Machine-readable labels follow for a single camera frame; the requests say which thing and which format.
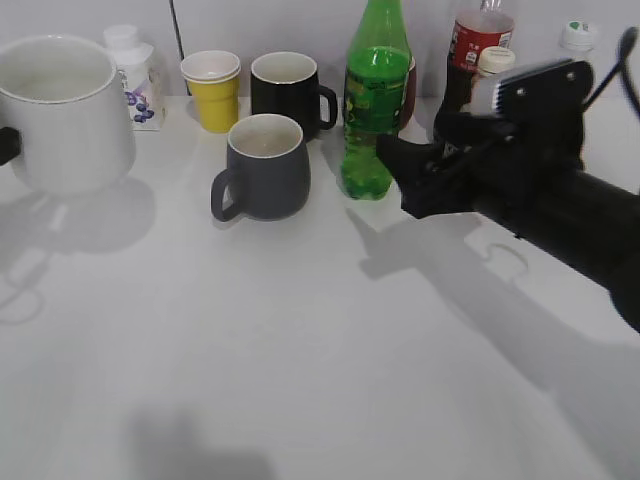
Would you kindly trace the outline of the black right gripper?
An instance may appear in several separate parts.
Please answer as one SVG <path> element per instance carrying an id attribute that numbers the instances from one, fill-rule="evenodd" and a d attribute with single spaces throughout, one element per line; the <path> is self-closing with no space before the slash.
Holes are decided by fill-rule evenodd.
<path id="1" fill-rule="evenodd" d="M 422 219 L 474 210 L 496 196 L 521 207 L 555 175 L 582 170 L 583 108 L 523 121 L 467 112 L 436 115 L 433 144 L 381 134 L 376 154 L 391 175 L 418 175 L 401 188 L 401 207 Z"/>

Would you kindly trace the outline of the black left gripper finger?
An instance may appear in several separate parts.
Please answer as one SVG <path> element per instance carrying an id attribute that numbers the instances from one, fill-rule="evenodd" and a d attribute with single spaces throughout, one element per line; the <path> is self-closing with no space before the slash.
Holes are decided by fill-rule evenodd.
<path id="1" fill-rule="evenodd" d="M 0 165 L 4 166 L 21 154 L 20 132 L 11 127 L 0 129 Z"/>

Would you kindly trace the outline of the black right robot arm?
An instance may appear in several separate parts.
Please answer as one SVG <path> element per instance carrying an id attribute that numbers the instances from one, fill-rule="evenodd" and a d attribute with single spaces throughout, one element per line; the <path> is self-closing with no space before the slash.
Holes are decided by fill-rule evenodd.
<path id="1" fill-rule="evenodd" d="M 639 197 L 585 172 L 583 122 L 514 121 L 446 114 L 443 131 L 462 142 L 415 144 L 381 134 L 376 153 L 416 219 L 477 212 L 605 288 L 639 328 Z"/>

